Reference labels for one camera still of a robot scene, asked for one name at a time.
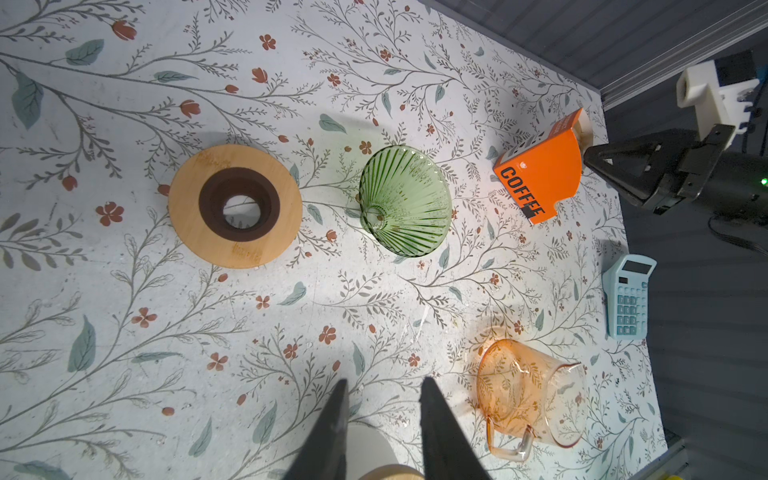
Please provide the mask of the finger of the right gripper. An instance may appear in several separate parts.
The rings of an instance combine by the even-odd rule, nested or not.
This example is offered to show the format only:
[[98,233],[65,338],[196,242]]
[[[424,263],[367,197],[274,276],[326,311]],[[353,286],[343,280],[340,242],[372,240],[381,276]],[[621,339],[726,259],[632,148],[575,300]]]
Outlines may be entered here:
[[586,167],[639,207],[655,207],[683,179],[679,166],[696,143],[696,132],[668,129],[589,147]]

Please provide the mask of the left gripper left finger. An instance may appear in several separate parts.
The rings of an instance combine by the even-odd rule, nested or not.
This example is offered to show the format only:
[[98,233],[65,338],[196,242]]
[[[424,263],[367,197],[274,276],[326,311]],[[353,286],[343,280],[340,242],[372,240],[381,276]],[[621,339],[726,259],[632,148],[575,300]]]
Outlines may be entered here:
[[339,380],[284,480],[346,478],[349,420],[348,381]]

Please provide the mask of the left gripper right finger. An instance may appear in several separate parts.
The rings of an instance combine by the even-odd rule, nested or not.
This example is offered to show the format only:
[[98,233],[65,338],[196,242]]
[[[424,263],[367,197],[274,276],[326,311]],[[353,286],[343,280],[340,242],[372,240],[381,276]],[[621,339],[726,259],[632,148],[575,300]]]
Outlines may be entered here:
[[431,377],[422,382],[420,409],[424,477],[490,479]]

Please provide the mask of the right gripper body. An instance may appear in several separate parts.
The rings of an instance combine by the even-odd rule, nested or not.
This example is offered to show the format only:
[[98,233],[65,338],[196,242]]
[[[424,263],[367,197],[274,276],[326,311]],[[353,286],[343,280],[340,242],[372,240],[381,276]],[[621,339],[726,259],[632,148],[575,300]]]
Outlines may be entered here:
[[655,214],[691,203],[725,218],[767,217],[767,159],[729,151],[726,141],[734,132],[733,126],[716,124],[678,155],[657,188]]

